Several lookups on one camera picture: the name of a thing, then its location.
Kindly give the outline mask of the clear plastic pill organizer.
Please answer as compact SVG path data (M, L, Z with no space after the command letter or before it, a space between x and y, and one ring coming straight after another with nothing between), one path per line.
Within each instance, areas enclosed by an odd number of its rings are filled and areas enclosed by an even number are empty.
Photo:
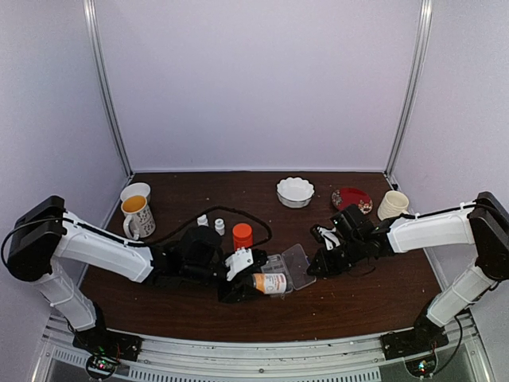
M308 256L300 244L295 244L281 254L269 255L262 266L265 274L282 273L286 277L286 289L283 294L302 290L316 282L317 277L307 274L310 265Z

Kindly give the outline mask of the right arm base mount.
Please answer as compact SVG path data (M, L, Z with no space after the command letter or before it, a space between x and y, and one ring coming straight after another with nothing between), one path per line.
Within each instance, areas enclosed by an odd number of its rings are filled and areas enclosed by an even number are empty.
M389 332L380 337L387 361L406 358L406 371L411 376L430 378L438 370L436 351L449 343L443 326L437 326L427 318L428 302L410 329Z

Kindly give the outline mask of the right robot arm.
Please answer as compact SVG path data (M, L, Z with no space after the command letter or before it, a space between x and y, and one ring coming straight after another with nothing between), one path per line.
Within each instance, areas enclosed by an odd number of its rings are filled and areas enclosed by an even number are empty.
M311 229L323 246L306 272L327 278L349 271L359 261L406 253L421 248L471 244L473 263L423 310L408 333L408 345L426 350L438 330L474 304L496 283L508 279L508 213L490 192L457 207L424 215L400 213L373 224L356 205L336 213L328 229Z

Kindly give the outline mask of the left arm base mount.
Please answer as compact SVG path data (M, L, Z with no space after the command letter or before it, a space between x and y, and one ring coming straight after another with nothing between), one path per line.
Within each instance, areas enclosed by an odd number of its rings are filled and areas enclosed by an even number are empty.
M122 361L138 360L142 339L137 335L109 330L97 303L94 303L94 308L94 327L78 331L68 322L68 329L74 335L72 345L90 354L84 366L86 373L94 381L104 381L113 376Z

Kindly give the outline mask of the grey capped white orange bottle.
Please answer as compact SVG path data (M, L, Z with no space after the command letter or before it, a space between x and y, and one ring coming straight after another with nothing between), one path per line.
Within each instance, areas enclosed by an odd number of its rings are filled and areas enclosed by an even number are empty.
M284 294L288 286L283 273L256 273L252 275L252 280L256 290L268 295Z

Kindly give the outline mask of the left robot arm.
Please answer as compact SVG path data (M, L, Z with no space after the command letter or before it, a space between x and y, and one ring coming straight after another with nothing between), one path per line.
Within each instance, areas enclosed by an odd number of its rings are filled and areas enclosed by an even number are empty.
M14 278L33 284L67 319L79 341L107 353L115 338L103 312L82 294L60 259L77 260L151 287L212 285L219 288L221 300L239 302L252 292L244 283L261 272L268 255L258 244L227 254L216 231L190 223L152 243L123 238L68 211L62 197L48 197L6 234L1 260Z

